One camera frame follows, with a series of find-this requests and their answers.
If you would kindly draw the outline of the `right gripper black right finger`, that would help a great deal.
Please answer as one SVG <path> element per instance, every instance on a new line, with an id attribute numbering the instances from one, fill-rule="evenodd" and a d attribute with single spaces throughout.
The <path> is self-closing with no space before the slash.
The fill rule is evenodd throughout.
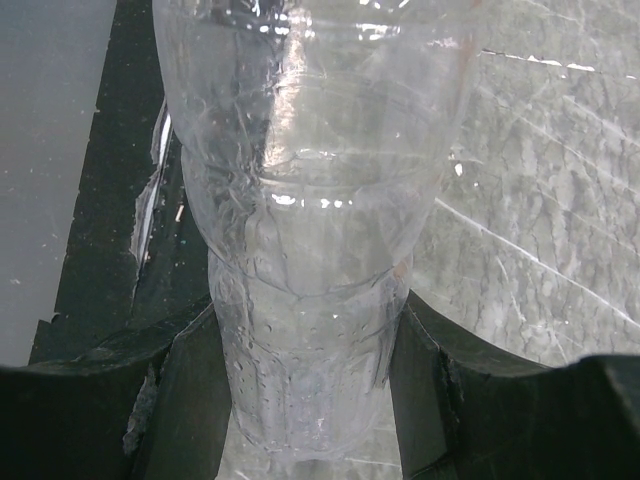
<path id="1" fill-rule="evenodd" d="M 635 479 L 639 360 L 550 368 L 502 350 L 410 295 L 390 388 L 407 479 Z"/>

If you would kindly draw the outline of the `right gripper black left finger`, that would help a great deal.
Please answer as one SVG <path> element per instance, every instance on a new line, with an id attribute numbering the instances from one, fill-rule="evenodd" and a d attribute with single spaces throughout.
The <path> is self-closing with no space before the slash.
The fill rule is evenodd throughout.
<path id="1" fill-rule="evenodd" d="M 230 417 L 214 309 L 201 298 L 70 361 L 1 371 L 5 479 L 213 479 Z"/>

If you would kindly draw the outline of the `clear plastic bottle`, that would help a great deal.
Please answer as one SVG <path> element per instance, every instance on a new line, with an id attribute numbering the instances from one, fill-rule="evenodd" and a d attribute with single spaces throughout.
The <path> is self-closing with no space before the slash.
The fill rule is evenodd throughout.
<path id="1" fill-rule="evenodd" d="M 483 1 L 156 1 L 166 105 L 240 431 L 285 463 L 372 428 Z"/>

